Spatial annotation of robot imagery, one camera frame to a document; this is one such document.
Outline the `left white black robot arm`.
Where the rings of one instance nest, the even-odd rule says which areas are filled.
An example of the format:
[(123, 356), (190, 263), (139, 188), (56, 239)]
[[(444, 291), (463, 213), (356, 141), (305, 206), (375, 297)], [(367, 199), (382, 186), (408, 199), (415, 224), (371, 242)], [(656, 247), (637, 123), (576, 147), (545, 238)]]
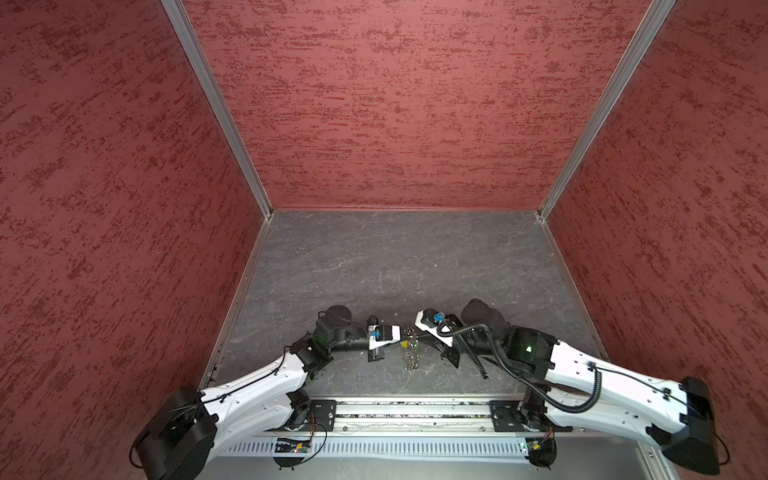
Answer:
[(332, 306), (319, 312), (313, 331), (267, 366), (217, 387), (174, 391), (134, 439), (129, 462), (149, 479), (194, 479), (214, 457), (273, 430), (300, 434), (293, 451), (312, 454), (315, 434), (333, 429), (336, 404), (311, 400), (307, 382), (336, 352), (364, 352), (375, 361), (402, 338), (397, 325), (375, 316), (355, 322), (347, 307)]

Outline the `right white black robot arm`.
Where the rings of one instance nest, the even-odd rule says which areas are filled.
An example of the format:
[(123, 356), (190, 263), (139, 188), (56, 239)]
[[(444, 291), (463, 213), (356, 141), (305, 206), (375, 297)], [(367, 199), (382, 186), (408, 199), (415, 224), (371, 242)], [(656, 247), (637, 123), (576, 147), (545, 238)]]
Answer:
[(420, 313), (418, 327), (473, 362), (488, 361), (526, 388), (518, 420), (532, 430), (585, 428), (659, 449), (673, 464), (714, 476), (730, 460), (720, 452), (707, 383), (644, 375), (600, 360), (567, 342), (510, 324), (471, 300), (458, 315)]

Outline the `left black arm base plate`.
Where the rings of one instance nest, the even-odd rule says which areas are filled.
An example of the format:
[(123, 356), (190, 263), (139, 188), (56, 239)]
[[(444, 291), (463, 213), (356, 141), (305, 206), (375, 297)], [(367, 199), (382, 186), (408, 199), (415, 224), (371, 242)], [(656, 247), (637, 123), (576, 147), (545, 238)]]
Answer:
[(271, 432), (311, 433), (319, 429), (320, 432), (332, 432), (336, 421), (338, 402), (327, 399), (311, 399), (302, 406), (298, 414), (293, 414), (287, 423), (281, 427), (271, 429)]

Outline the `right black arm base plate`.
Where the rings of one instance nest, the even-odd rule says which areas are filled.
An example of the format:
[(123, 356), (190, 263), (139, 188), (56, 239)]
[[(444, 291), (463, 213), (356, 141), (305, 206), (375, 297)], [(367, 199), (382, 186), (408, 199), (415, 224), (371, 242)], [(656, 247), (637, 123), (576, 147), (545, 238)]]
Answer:
[(524, 412), (519, 401), (492, 400), (488, 403), (496, 433), (547, 433), (554, 424), (538, 412)]

